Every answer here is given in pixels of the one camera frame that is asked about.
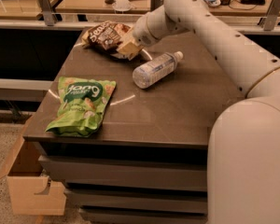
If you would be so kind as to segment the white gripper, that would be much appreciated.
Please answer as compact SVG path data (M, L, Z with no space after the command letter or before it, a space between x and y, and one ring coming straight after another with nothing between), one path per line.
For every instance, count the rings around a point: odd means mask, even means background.
M117 52L127 55L129 61L132 60L143 49L142 46L139 47L138 42L150 47L159 41L160 28L161 24L151 12L148 12L135 23L133 35L125 35L121 39Z

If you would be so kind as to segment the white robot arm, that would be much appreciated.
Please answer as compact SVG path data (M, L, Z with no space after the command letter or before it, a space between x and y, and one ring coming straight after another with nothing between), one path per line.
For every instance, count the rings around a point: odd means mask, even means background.
M204 0L163 0L120 41L132 58L192 31L234 95L208 142L207 224L280 224L280 59L212 15Z

